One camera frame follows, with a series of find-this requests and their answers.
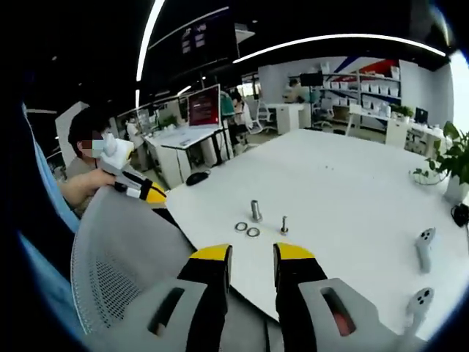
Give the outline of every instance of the screw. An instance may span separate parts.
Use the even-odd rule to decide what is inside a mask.
[[[281,229],[280,233],[285,236],[288,233],[288,227],[287,227],[287,217],[282,216],[281,218]]]
[[[254,222],[261,222],[262,221],[262,214],[259,210],[259,203],[256,200],[251,200],[251,211],[252,211],[252,219]]]

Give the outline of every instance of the red screen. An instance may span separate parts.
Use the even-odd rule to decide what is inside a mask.
[[[189,125],[214,125],[218,124],[220,116],[219,107],[220,92],[218,86],[207,88],[191,95],[189,102]]]

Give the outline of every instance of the face mask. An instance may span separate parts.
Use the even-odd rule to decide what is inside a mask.
[[[91,155],[93,158],[99,158],[104,149],[104,139],[93,139]]]

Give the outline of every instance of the person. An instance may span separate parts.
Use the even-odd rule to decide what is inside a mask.
[[[73,118],[68,142],[72,145],[76,157],[65,170],[68,179],[98,169],[97,162],[104,148],[103,134],[108,127],[108,120],[91,107]],[[93,195],[93,192],[90,193],[81,204],[75,206],[77,216],[83,215]]]
[[[92,197],[99,187],[112,186],[115,176],[104,172],[102,169],[94,169],[90,172],[76,175],[64,183],[58,183],[62,196],[68,205],[76,208],[85,200]]]
[[[129,120],[125,122],[127,126],[127,133],[129,135],[129,140],[135,146],[137,150],[137,154],[139,155],[139,163],[141,167],[141,171],[148,170],[148,163],[147,163],[147,150],[145,149],[144,139],[140,136],[140,130],[137,127],[137,121],[135,117],[131,117]]]
[[[234,116],[234,121],[232,121],[232,123],[230,123],[228,126],[228,132],[229,138],[232,141],[234,152],[236,155],[239,155],[245,150],[245,146],[240,143],[237,135],[240,133],[245,133],[248,130],[248,127],[252,127],[252,119],[249,106],[241,98],[241,94],[235,90],[231,96],[236,115]]]
[[[285,103],[317,103],[320,99],[319,90],[310,91],[309,87],[303,87],[296,78],[290,79],[288,85],[289,91],[285,97]]]

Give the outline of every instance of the desk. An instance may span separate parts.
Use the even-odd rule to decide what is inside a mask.
[[[158,160],[166,183],[170,188],[174,188],[184,183],[191,175],[191,165],[185,152],[193,145],[202,143],[202,152],[209,164],[214,164],[213,166],[222,164],[221,149],[217,138],[220,132],[224,132],[221,127],[189,128],[183,126],[172,131],[156,131],[151,136],[145,136],[144,139],[149,144],[152,157]],[[225,143],[226,154],[230,159],[228,143],[229,141]]]
[[[404,150],[298,130],[212,170],[198,185],[177,187],[166,205],[197,249],[233,245],[232,286],[269,316],[278,318],[272,245],[287,242],[313,252],[328,277],[369,299],[397,333],[410,297],[433,287],[418,331],[428,340],[468,283],[469,256],[465,230],[443,201],[446,184],[422,188],[411,180],[408,172],[423,165],[422,156]],[[253,225],[252,199],[263,216],[257,238],[234,230],[239,221]],[[288,236],[279,233],[283,215]],[[430,274],[420,275],[414,242],[429,227],[437,228],[435,254],[442,254]]]
[[[410,129],[414,129],[414,130],[425,133],[428,136],[427,141],[426,141],[426,149],[425,149],[425,156],[427,158],[431,158],[433,156],[433,144],[435,140],[441,139],[442,142],[446,142],[446,144],[448,145],[450,145],[451,143],[450,139],[445,138],[445,136],[443,135],[443,130],[441,129],[435,130],[435,129],[427,127],[426,125],[421,125],[419,123],[414,123],[414,122],[406,123],[400,120],[390,119],[389,117],[386,117],[386,116],[374,114],[372,112],[368,112],[365,110],[363,110],[363,113],[359,115],[373,117],[375,119],[388,122],[388,127],[386,128],[386,142],[385,142],[387,145],[393,145],[395,147],[404,149],[405,142],[407,140],[407,132]],[[349,116],[350,116],[349,122],[347,124],[347,129],[345,132],[346,136],[350,135],[350,129],[352,127],[354,114],[351,114]]]
[[[300,128],[300,111],[304,110],[303,104],[265,104],[268,109],[277,111],[277,131],[278,134],[286,134],[287,132]]]

